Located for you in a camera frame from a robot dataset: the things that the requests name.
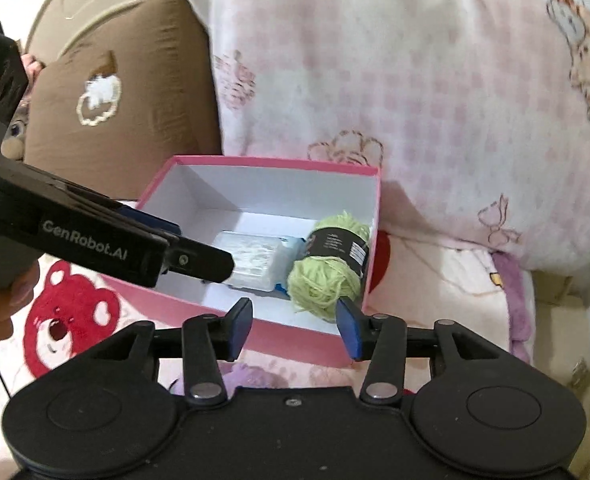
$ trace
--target yarn label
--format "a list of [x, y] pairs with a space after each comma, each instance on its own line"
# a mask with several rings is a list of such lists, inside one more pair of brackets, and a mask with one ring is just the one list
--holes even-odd
[[339, 227], [313, 231], [306, 241], [306, 256], [334, 257], [344, 260], [360, 279], [368, 261], [369, 245], [355, 233]]

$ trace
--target open box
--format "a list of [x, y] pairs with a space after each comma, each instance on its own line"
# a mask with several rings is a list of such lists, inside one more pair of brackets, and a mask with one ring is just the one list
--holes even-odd
[[[228, 230], [307, 238], [316, 221], [346, 211], [371, 226], [363, 280], [365, 304], [377, 234], [379, 170], [306, 160], [176, 156], [158, 173], [138, 208], [178, 224], [184, 237], [213, 244]], [[253, 301], [245, 348], [322, 366], [350, 359], [333, 323], [299, 311], [280, 293], [238, 290], [169, 272], [153, 290], [104, 277], [151, 320], [181, 326], [191, 316], [222, 314], [239, 298]]]

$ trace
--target pink checkered pillow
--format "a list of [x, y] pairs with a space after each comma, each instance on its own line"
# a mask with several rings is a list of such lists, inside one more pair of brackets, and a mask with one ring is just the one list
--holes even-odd
[[390, 232], [590, 262], [590, 9], [574, 0], [189, 0], [226, 155], [380, 166]]

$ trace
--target red bear face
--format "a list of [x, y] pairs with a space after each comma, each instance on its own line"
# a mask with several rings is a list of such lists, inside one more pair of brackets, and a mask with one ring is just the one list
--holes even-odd
[[24, 326], [24, 359], [38, 378], [113, 334], [120, 301], [107, 288], [95, 288], [70, 264], [54, 263], [44, 290], [35, 299]]

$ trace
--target clear plastic case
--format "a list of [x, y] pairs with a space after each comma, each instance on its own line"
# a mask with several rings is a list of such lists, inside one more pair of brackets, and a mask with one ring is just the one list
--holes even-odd
[[284, 281], [296, 257], [280, 237], [222, 231], [213, 245], [233, 256], [235, 269], [224, 283], [234, 288], [271, 292]]

